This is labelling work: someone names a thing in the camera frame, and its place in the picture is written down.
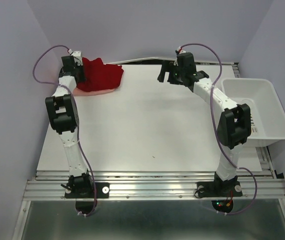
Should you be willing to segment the pink pleated skirt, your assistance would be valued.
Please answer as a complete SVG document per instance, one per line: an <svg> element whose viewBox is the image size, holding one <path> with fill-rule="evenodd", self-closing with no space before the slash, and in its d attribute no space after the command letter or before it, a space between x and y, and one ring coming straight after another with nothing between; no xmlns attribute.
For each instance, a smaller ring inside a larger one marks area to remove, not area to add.
<svg viewBox="0 0 285 240"><path fill-rule="evenodd" d="M85 82L76 82L73 72L63 72L61 69L58 75L58 87L56 88L53 96L61 97L68 94L75 96L95 96L113 92L119 87L121 79L114 85L113 82L99 81L103 80L98 78L91 80L87 79Z"/></svg>

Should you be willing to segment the red skirt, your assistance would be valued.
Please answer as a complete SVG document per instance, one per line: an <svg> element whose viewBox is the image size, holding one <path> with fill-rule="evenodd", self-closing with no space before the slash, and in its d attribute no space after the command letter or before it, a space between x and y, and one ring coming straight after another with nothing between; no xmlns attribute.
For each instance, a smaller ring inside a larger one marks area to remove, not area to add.
<svg viewBox="0 0 285 240"><path fill-rule="evenodd" d="M85 93L115 90L121 85L124 70L120 65L104 64L101 58L82 58L84 82L77 89Z"/></svg>

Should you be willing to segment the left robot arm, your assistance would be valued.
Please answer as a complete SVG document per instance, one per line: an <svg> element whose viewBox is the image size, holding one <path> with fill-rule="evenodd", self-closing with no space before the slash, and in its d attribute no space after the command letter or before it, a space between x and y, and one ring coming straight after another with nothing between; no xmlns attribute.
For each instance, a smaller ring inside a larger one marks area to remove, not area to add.
<svg viewBox="0 0 285 240"><path fill-rule="evenodd" d="M83 57L80 51L63 56L54 94L45 99L51 128L58 134L66 155L69 169L65 189L68 199L87 198L94 193L94 185L79 146L79 116L72 96L77 84L85 81Z"/></svg>

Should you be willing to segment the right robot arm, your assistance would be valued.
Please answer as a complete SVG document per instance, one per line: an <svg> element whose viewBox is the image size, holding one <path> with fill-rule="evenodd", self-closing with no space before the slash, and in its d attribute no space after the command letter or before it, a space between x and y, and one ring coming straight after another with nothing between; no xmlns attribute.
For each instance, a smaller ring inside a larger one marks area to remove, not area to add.
<svg viewBox="0 0 285 240"><path fill-rule="evenodd" d="M197 70L190 52L179 53L176 61L164 60L157 80L187 87L210 107L220 158L213 181L197 182L195 197L241 197L237 167L243 145L251 135L250 107L229 98L214 85L205 71Z"/></svg>

